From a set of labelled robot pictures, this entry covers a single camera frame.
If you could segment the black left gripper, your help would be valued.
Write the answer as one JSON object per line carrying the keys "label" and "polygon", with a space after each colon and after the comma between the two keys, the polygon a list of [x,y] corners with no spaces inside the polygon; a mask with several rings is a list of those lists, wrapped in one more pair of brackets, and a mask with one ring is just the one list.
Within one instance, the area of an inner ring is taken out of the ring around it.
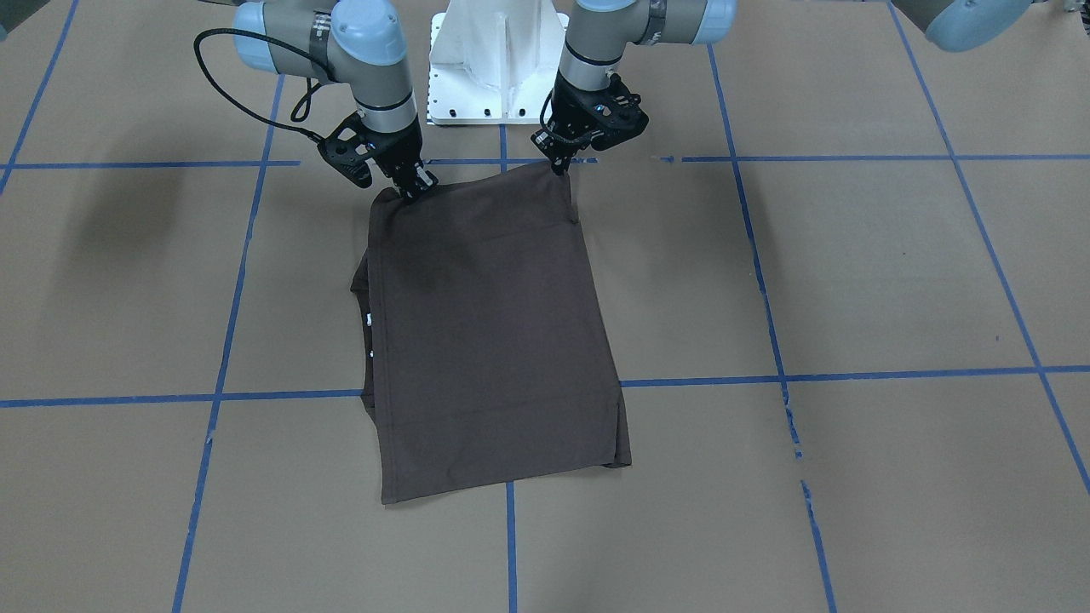
{"label": "black left gripper", "polygon": [[545,129],[538,129],[531,136],[534,147],[549,160],[554,175],[567,175],[577,153],[592,148],[589,146],[592,121],[588,112],[588,94],[604,89],[611,74],[605,75],[605,86],[598,89],[580,89],[564,74],[557,74],[545,103]]}

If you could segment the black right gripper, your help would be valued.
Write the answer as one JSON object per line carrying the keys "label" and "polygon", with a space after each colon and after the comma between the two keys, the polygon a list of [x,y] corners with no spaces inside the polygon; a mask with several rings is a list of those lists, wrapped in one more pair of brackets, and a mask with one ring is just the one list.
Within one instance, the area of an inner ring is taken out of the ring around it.
{"label": "black right gripper", "polygon": [[432,190],[439,179],[423,166],[423,136],[417,119],[393,132],[370,131],[371,151],[382,173],[398,185],[402,199],[415,202],[423,190]]}

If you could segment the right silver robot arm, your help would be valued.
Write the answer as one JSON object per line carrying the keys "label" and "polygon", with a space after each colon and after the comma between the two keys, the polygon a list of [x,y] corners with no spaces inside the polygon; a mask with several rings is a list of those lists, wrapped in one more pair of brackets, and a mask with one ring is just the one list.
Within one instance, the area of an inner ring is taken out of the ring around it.
{"label": "right silver robot arm", "polygon": [[389,1],[238,3],[235,50],[246,67],[311,80],[310,89],[344,84],[358,110],[331,135],[314,136],[324,161],[354,185],[370,187],[370,163],[402,197],[419,199],[437,179],[425,170],[423,136],[397,10]]}

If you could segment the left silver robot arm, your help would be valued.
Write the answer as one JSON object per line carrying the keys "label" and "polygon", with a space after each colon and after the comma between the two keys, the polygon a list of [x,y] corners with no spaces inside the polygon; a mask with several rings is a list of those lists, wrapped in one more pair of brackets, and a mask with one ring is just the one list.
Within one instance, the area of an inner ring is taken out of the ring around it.
{"label": "left silver robot arm", "polygon": [[[991,43],[1024,16],[1029,1],[892,1],[929,43],[966,52]],[[565,31],[554,85],[532,142],[554,175],[579,152],[610,151],[642,135],[650,117],[617,67],[629,46],[711,45],[732,27],[736,1],[577,1]]]}

